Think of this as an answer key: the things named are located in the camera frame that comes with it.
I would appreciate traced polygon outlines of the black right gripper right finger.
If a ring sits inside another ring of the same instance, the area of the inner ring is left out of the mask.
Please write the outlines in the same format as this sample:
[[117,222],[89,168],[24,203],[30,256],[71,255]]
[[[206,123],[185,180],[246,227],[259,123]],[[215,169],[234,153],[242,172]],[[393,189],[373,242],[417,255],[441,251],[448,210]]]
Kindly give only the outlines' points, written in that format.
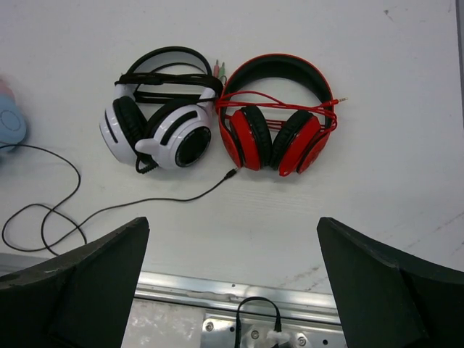
[[332,217],[317,232],[348,347],[463,346],[463,272]]

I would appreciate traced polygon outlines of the pink and blue cat-ear headphones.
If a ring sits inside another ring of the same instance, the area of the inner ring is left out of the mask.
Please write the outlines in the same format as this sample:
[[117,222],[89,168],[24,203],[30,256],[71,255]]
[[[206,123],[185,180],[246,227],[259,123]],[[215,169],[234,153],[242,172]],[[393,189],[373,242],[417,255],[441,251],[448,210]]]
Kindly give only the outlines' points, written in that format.
[[15,95],[1,79],[1,152],[10,152],[25,140],[27,124]]

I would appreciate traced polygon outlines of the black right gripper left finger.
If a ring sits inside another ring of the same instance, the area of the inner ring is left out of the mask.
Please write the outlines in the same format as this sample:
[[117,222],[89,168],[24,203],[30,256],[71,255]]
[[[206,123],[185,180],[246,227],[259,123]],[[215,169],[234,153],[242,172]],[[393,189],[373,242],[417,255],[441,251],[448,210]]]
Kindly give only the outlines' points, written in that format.
[[149,222],[1,277],[2,347],[120,347]]

